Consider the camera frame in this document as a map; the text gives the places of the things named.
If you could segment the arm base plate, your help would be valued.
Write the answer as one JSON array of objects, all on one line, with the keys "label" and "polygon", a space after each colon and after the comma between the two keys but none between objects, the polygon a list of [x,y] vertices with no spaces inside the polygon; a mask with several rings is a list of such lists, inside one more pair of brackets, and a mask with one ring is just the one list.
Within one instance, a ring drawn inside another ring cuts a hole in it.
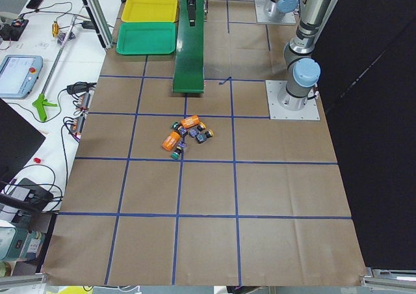
[{"label": "arm base plate", "polygon": [[295,98],[287,92],[286,84],[286,81],[265,81],[270,119],[319,121],[317,98],[313,89],[306,97]]},{"label": "arm base plate", "polygon": [[294,10],[298,0],[255,0],[255,13],[258,24],[295,25]]}]

